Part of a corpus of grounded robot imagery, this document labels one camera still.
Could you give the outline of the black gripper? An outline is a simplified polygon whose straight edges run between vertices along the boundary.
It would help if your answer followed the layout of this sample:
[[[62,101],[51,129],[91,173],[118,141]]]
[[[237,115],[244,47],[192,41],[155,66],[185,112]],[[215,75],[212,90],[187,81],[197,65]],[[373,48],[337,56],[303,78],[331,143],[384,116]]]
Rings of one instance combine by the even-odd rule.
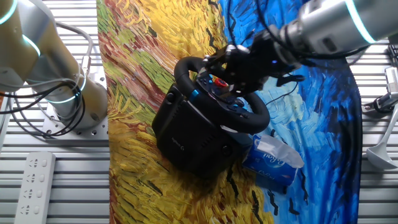
[[[269,77],[277,79],[277,86],[301,82],[301,75],[290,72],[300,68],[296,62],[287,62],[268,31],[255,35],[248,48],[225,46],[213,55],[206,55],[203,67],[218,67],[217,77],[229,83],[232,95],[246,95],[261,90]]]

